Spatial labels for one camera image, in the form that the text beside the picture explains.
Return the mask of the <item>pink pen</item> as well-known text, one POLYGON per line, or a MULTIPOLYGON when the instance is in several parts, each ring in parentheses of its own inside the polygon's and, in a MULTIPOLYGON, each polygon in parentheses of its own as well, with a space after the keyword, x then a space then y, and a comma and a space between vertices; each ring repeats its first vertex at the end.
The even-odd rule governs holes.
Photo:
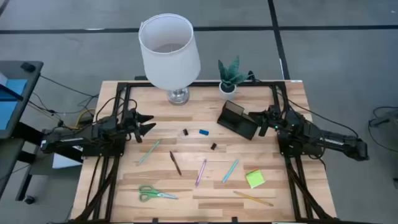
POLYGON ((201 166, 201 169, 200 169, 200 171, 199 171, 198 177, 197 177, 196 182, 195 182, 195 187, 198 187, 199 184, 200 184, 200 180, 201 180, 201 177, 202 177, 203 172, 204 172, 204 170, 205 170, 206 163, 207 163, 207 160, 204 159, 203 164, 202 164, 202 166, 201 166))

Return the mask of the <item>light blue pen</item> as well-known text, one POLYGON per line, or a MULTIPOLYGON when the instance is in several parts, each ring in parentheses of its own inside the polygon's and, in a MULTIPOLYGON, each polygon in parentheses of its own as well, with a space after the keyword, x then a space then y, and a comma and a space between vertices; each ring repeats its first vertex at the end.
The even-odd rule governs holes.
POLYGON ((223 177, 222 183, 224 184, 230 177, 230 175, 232 174, 232 172, 234 171, 234 169, 236 168, 237 164, 239 163, 239 160, 236 159, 233 163, 233 165, 230 167, 230 169, 228 170, 228 172, 226 173, 226 175, 223 177))

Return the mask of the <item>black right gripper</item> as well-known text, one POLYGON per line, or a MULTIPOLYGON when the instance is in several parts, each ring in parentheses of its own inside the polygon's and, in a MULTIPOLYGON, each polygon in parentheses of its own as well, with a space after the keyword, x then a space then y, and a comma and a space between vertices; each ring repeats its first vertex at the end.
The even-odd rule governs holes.
POLYGON ((277 105, 270 105, 268 109, 265 110, 265 114, 263 112, 250 112, 248 115, 255 122, 264 121, 259 130, 259 136, 261 137, 266 135, 269 128, 273 128, 275 131, 278 131, 281 126, 280 107, 277 105))

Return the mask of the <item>green handled scissors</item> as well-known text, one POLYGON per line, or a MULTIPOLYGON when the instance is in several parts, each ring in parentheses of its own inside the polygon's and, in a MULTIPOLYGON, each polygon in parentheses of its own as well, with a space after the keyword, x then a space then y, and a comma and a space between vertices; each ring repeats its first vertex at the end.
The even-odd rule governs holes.
POLYGON ((170 199, 178 199, 178 197, 170 194, 163 193, 157 189, 155 189, 151 185, 141 185, 139 187, 139 200, 141 202, 147 202, 152 198, 170 198, 170 199))

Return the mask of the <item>small potted green plant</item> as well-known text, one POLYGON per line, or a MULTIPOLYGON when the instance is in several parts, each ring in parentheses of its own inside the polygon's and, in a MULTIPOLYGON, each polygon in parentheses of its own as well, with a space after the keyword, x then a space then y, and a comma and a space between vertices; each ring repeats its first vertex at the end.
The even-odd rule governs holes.
POLYGON ((246 80, 250 80, 254 73, 242 73, 239 71, 240 58, 237 55, 228 67, 225 67, 222 61, 218 61, 218 70, 220 73, 219 89, 221 97, 225 100, 232 100, 234 98, 237 86, 246 80))

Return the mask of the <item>green sticky note pad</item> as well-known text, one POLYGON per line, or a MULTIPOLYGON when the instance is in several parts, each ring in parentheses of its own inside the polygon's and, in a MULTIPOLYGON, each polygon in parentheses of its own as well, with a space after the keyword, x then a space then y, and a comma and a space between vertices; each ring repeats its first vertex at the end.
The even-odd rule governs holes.
POLYGON ((245 178, 252 189, 262 185, 265 182, 262 172, 259 169, 248 172, 245 175, 245 178))

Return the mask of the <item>white printed paper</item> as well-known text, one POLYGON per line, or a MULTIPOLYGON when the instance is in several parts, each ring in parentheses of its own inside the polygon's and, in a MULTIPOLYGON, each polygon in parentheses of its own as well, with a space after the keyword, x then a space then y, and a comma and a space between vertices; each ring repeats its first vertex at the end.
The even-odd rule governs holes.
POLYGON ((52 168, 53 169, 63 169, 67 167, 81 166, 82 162, 69 159, 68 157, 62 156, 60 154, 54 154, 52 168))

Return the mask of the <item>grey side desk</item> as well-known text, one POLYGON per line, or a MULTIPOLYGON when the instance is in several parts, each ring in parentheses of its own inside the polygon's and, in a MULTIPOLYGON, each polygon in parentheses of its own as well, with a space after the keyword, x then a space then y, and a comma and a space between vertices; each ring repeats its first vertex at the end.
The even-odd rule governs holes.
POLYGON ((50 134, 49 130, 41 131, 21 122, 22 114, 33 94, 34 88, 41 75, 44 63, 39 61, 0 60, 0 101, 16 101, 17 106, 5 130, 0 130, 0 198, 13 173, 16 162, 27 164, 27 172, 22 180, 16 195, 17 201, 23 201, 33 174, 31 167, 42 160, 39 153, 44 136, 50 134), (21 69, 24 62, 36 67, 32 73, 21 69), (8 89, 8 80, 27 80, 22 95, 8 89))

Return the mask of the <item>dark brown pen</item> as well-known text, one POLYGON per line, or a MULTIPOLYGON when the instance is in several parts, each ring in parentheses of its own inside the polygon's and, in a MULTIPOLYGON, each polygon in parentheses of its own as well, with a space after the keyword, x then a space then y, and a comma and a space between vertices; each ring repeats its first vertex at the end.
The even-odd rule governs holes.
POLYGON ((178 166, 178 164, 177 164, 177 161, 176 161, 176 159, 175 159, 175 156, 174 156, 173 152, 170 151, 169 153, 170 153, 170 158, 171 158, 172 162, 174 163, 174 165, 175 165, 175 167, 176 167, 176 170, 177 170, 178 174, 179 174, 180 176, 182 176, 182 172, 181 172, 181 170, 180 170, 180 168, 179 168, 179 166, 178 166))

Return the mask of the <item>blue paper sheet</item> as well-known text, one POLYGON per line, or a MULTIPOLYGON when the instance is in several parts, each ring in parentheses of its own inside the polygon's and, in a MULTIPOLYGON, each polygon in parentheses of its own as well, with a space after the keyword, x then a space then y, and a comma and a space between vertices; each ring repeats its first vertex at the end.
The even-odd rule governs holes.
MULTIPOLYGON (((22 95, 26 83, 27 80, 22 79, 8 80, 6 87, 17 94, 22 95)), ((7 128, 16 106, 16 101, 0 101, 0 130, 5 130, 7 128)))

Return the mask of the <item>white shade table lamp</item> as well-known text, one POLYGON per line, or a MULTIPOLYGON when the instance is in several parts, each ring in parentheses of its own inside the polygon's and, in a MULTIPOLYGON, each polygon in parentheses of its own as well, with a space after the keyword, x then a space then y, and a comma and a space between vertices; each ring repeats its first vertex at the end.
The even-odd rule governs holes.
POLYGON ((188 86, 201 71, 191 22, 178 14, 159 14, 141 23, 138 39, 147 79, 167 91, 171 104, 187 103, 188 86))

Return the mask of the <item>green pen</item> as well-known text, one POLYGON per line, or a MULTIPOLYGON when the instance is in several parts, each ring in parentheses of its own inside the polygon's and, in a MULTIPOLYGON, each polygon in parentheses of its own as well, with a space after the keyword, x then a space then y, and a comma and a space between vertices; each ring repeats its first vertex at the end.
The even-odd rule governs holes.
POLYGON ((152 153, 152 151, 161 143, 161 139, 158 140, 152 147, 151 149, 146 152, 146 154, 139 160, 139 165, 143 164, 144 161, 150 156, 150 154, 152 153))

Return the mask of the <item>yellow pencil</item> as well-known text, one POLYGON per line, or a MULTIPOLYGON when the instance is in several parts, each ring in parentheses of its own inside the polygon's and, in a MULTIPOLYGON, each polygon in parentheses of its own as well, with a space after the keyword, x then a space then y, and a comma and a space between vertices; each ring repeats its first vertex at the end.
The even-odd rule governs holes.
POLYGON ((255 202, 257 202, 257 203, 261 203, 261 204, 264 204, 264 205, 267 205, 267 206, 270 206, 270 207, 273 207, 273 206, 274 206, 272 203, 266 202, 266 201, 261 200, 261 199, 256 198, 256 197, 252 197, 252 196, 247 195, 247 194, 244 194, 244 193, 242 193, 242 192, 238 192, 238 191, 235 191, 235 190, 234 190, 233 193, 236 194, 236 195, 239 195, 239 196, 241 196, 241 197, 243 197, 243 198, 246 198, 246 199, 255 201, 255 202))

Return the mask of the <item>black desk organizer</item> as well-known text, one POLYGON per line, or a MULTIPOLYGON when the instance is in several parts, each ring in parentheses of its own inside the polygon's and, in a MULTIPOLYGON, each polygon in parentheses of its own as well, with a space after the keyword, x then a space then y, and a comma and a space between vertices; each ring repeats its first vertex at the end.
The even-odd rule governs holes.
POLYGON ((229 100, 223 105, 217 123, 248 140, 257 130, 257 123, 244 113, 244 108, 229 100))

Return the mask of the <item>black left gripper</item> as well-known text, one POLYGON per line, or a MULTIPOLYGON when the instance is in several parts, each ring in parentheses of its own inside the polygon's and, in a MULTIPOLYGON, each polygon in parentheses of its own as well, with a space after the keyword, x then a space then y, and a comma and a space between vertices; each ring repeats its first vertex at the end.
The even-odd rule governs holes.
POLYGON ((129 130, 129 133, 134 133, 134 137, 138 143, 142 143, 141 136, 145 136, 152 128, 155 127, 156 123, 139 123, 145 123, 153 118, 154 116, 152 115, 137 113, 136 109, 132 108, 124 114, 124 126, 129 130))

